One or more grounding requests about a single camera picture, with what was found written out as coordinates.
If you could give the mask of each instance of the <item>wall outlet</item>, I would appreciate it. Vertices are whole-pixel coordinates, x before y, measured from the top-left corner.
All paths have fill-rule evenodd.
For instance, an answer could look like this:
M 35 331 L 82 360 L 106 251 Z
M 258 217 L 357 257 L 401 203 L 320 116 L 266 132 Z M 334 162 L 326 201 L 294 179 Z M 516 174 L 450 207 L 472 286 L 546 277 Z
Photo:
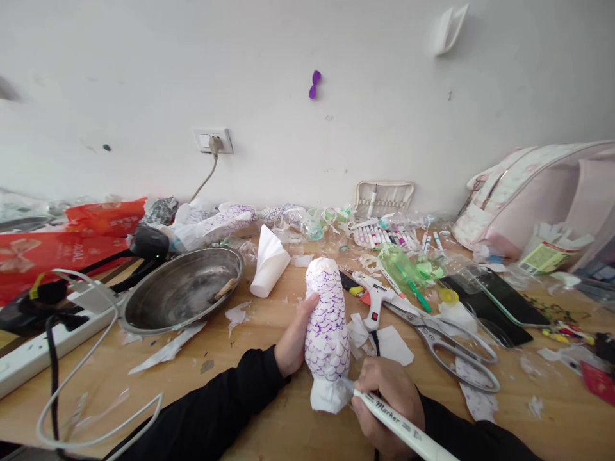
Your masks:
M 211 154 L 211 149 L 209 148 L 209 138 L 212 136 L 218 136 L 222 140 L 222 148 L 219 150 L 218 153 L 219 154 L 232 154 L 233 153 L 233 144 L 231 143 L 231 135 L 229 134 L 229 130 L 227 128 L 223 128 L 223 129 L 193 128 L 192 133 L 194 134 L 194 140 L 197 142 L 199 152 L 204 152 L 205 154 Z

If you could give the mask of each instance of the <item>wooden table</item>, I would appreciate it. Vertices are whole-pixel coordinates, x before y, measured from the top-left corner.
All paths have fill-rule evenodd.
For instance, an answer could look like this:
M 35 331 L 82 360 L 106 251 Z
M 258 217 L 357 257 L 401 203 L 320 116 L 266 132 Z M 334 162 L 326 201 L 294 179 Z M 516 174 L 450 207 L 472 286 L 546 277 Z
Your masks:
M 315 243 L 306 245 L 306 254 L 314 252 L 318 255 L 320 248 Z M 353 257 L 356 255 L 342 257 L 338 262 L 359 269 L 360 265 L 352 260 Z M 93 421 L 80 432 L 74 432 L 71 441 L 101 436 L 161 391 L 164 391 L 164 402 L 168 405 L 204 385 L 217 373 L 237 365 L 246 350 L 264 349 L 274 344 L 295 314 L 299 298 L 305 297 L 305 272 L 305 268 L 289 266 L 270 296 L 260 299 L 249 292 L 254 268 L 247 268 L 228 304 L 209 320 L 173 361 L 136 375 L 129 376 L 128 371 L 177 334 L 145 338 L 142 343 L 123 346 L 124 334 L 115 326 L 61 395 L 62 424 L 72 415 L 78 397 L 84 392 L 88 393 L 88 405 L 82 419 L 91 416 Z M 590 312 L 591 318 L 580 323 L 589 332 L 615 331 L 615 316 L 580 294 L 556 300 L 541 289 L 533 289 L 531 294 L 547 303 L 557 302 L 574 311 Z M 348 319 L 353 312 L 365 316 L 367 309 L 362 303 L 348 293 L 345 298 Z M 247 309 L 250 321 L 236 327 L 229 338 L 229 321 L 224 311 L 248 300 L 252 300 L 252 305 Z M 440 401 L 455 414 L 471 420 L 458 383 L 436 364 L 409 325 L 383 309 L 381 327 L 388 325 L 395 326 L 414 352 L 414 362 L 406 369 L 421 392 Z M 536 353 L 544 347 L 558 349 L 563 344 L 542 336 L 538 331 L 532 334 L 535 341 L 522 350 L 497 350 L 500 362 L 491 368 L 502 384 L 502 391 L 497 394 L 499 411 L 495 415 L 496 422 L 515 433 L 545 460 L 613 459 L 615 408 L 590 394 L 572 370 L 560 363 L 546 362 Z M 98 337 L 91 338 L 61 360 L 61 380 L 85 356 Z M 540 370 L 542 376 L 531 379 L 522 370 L 520 358 L 523 355 Z M 205 360 L 214 360 L 215 365 L 201 374 Z M 353 359 L 351 378 L 358 376 L 362 361 Z M 35 425 L 49 398 L 49 380 L 50 372 L 47 369 L 0 401 L 0 439 L 40 446 Z M 311 374 L 307 366 L 303 366 L 277 399 L 262 414 L 253 418 L 226 452 L 225 459 L 371 460 L 373 449 L 364 439 L 353 411 L 348 407 L 338 415 L 312 411 L 309 403 L 311 385 Z M 542 419 L 534 417 L 527 407 L 532 396 L 544 401 Z M 107 443 L 79 450 L 78 453 L 103 457 L 136 425 Z

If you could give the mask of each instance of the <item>pink bag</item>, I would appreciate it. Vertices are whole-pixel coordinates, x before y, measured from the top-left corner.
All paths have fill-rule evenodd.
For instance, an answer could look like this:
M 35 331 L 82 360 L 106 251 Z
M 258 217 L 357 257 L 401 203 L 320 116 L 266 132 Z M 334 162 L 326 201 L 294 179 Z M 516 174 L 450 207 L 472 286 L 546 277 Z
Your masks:
M 615 142 L 530 147 L 472 178 L 473 192 L 453 235 L 466 248 L 487 244 L 519 258 L 534 224 L 564 222 L 596 240 L 568 263 L 582 266 L 615 236 Z

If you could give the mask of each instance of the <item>scissor handle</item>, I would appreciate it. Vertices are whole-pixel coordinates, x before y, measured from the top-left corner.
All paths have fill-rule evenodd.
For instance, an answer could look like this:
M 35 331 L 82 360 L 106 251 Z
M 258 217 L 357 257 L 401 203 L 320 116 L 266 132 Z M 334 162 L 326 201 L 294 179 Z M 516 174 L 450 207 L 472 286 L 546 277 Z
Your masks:
M 459 350 L 458 348 L 453 347 L 450 344 L 445 343 L 444 341 L 440 341 L 439 339 L 436 338 L 436 336 L 432 332 L 429 332 L 427 328 L 423 327 L 423 328 L 419 328 L 419 330 L 423 334 L 425 338 L 425 342 L 427 343 L 427 346 L 429 347 L 434 358 L 438 361 L 440 366 L 444 368 L 446 371 L 448 371 L 452 376 L 457 378 L 459 381 L 462 381 L 463 383 L 478 389 L 479 391 L 489 392 L 493 394 L 496 392 L 500 392 L 502 386 L 500 386 L 500 382 L 498 381 L 498 378 L 496 378 L 495 375 L 491 372 L 491 370 L 489 370 L 485 365 L 483 365 L 481 362 L 474 359 L 473 357 L 469 356 L 468 354 L 464 353 L 462 350 Z M 456 357 L 459 357 L 460 359 L 465 360 L 467 363 L 472 365 L 476 370 L 480 371 L 485 376 L 487 376 L 487 378 L 493 385 L 487 386 L 487 385 L 478 384 L 478 383 L 475 383 L 474 381 L 470 381 L 464 378 L 463 376 L 457 374 L 456 371 L 451 370 L 448 367 L 448 365 L 440 358 L 440 356 L 436 352 L 436 347 L 441 347 L 442 349 L 449 351 L 451 354 L 455 355 Z
M 470 349 L 465 347 L 463 344 L 460 344 L 459 341 L 456 341 L 454 338 L 450 337 L 447 333 L 444 333 L 444 331 L 442 331 L 441 328 L 438 328 L 438 333 L 440 335 L 445 336 L 451 343 L 455 344 L 453 346 L 454 348 L 457 348 L 458 350 L 461 350 L 465 354 L 467 354 L 467 355 L 469 355 L 471 357 L 474 357 L 474 359 L 476 359 L 479 362 L 485 362 L 485 363 L 488 363 L 490 365 L 496 364 L 498 362 L 498 355 L 495 353 L 495 351 L 493 349 L 491 349 L 491 346 L 488 345 L 485 342 L 485 340 L 483 340 L 483 338 L 481 338 L 477 334 L 472 333 L 467 328 L 462 327 L 460 324 L 458 324 L 456 322 L 453 322 L 451 320 L 445 319 L 445 318 L 430 319 L 430 320 L 432 320 L 432 321 L 436 320 L 437 322 L 446 323 L 447 325 L 450 325 L 451 327 L 456 328 L 456 329 L 460 330 L 461 332 L 465 333 L 466 335 L 470 336 L 472 339 L 474 339 L 476 342 L 478 342 L 483 349 L 485 349 L 487 351 L 487 353 L 489 354 L 489 358 L 486 359 L 485 357 L 483 357 L 481 355 L 478 355 L 474 351 L 471 351 Z

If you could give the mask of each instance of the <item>red plastic bag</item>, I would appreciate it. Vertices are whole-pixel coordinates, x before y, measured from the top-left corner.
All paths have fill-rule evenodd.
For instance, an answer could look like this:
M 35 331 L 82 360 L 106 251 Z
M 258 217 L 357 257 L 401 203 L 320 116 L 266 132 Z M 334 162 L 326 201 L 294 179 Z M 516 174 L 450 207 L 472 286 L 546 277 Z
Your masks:
M 126 237 L 134 233 L 136 225 L 145 214 L 147 199 L 134 202 L 116 202 L 80 205 L 68 208 L 68 230 L 102 236 Z
M 29 289 L 42 272 L 56 268 L 79 271 L 127 248 L 124 238 L 93 237 L 76 232 L 0 235 L 0 306 Z M 123 259 L 113 261 L 89 275 L 122 262 Z M 48 275 L 45 283 L 58 278 Z

